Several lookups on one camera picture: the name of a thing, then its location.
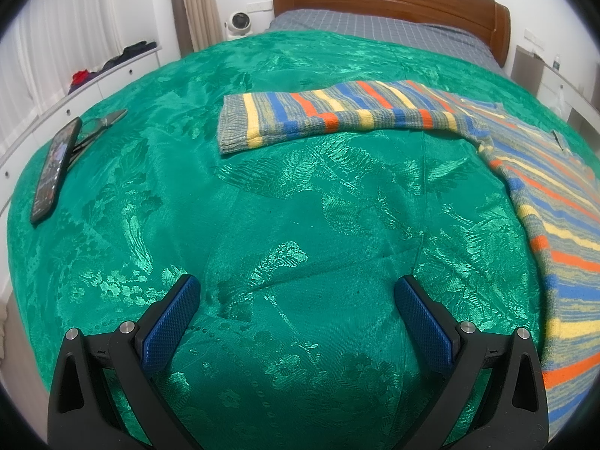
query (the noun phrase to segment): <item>beige curtain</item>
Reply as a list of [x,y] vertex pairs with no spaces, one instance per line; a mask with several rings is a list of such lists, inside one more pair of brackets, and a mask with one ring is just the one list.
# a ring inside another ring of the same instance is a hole
[[216,0],[184,0],[194,51],[223,40]]

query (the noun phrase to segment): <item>bed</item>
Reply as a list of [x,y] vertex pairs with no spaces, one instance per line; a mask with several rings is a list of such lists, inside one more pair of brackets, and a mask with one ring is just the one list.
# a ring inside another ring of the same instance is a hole
[[[274,10],[453,27],[480,39],[498,66],[508,52],[509,12],[493,0],[274,0]],[[218,152],[224,95],[369,79],[501,102],[559,130],[600,173],[567,124],[501,72],[464,58],[275,26],[192,54],[86,112],[129,110],[79,160],[36,229],[29,211],[46,147],[19,179],[11,278],[46,386],[67,329],[97,333],[137,319],[182,272],[200,279],[202,302],[155,383],[205,448],[392,448],[440,384],[394,308],[391,286],[406,273],[457,319],[499,333],[526,326],[541,346],[536,261],[505,184],[468,142],[378,130]],[[466,431],[485,383],[452,438]],[[116,389],[115,398],[143,439]],[[551,402],[560,409],[553,433],[574,410],[563,403]]]

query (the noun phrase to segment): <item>metal screw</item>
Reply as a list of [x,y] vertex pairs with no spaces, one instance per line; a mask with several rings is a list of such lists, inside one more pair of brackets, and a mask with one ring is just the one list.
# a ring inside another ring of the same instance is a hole
[[460,329],[465,333],[473,333],[475,332],[476,326],[470,321],[463,321],[460,324]]
[[517,328],[517,335],[526,340],[529,338],[529,330],[527,328]]
[[79,330],[77,328],[71,328],[70,330],[67,330],[67,333],[65,333],[65,338],[67,340],[72,340],[77,338],[77,335],[79,335]]
[[119,326],[119,332],[121,333],[131,333],[133,329],[136,327],[136,324],[133,321],[123,321],[121,326]]

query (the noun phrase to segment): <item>white drawer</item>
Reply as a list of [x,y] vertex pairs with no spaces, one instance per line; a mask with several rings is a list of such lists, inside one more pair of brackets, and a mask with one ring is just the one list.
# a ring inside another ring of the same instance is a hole
[[156,52],[146,55],[129,64],[125,63],[123,67],[107,74],[98,81],[102,97],[108,98],[113,93],[116,93],[118,90],[155,69],[158,69]]
[[0,210],[13,195],[17,179],[39,148],[40,145],[33,135],[28,135],[0,168]]
[[102,101],[98,84],[92,84],[79,94],[73,96],[52,115],[46,118],[38,128],[33,131],[33,136],[40,145],[45,144],[56,133],[75,117],[81,116],[96,103]]

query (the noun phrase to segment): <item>mattress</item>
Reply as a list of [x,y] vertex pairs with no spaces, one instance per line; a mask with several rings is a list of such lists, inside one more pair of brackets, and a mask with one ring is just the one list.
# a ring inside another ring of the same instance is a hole
[[419,24],[383,16],[331,10],[290,10],[275,17],[268,32],[326,30],[375,41],[393,42],[457,57],[506,77],[490,49],[475,35],[447,25]]
[[[349,80],[412,80],[502,102],[560,131],[600,171],[566,123],[465,60],[318,30],[194,53],[85,113],[129,110],[78,160],[37,228],[29,212],[47,145],[19,178],[9,265],[46,387],[66,330],[136,320],[182,272],[200,279],[200,308],[154,380],[204,448],[392,448],[439,387],[394,305],[394,282],[407,273],[455,318],[498,333],[527,326],[543,343],[544,299],[523,227],[505,184],[465,140],[377,130],[220,155],[224,95]],[[452,437],[469,427],[485,382]],[[555,413],[554,433],[575,406]]]

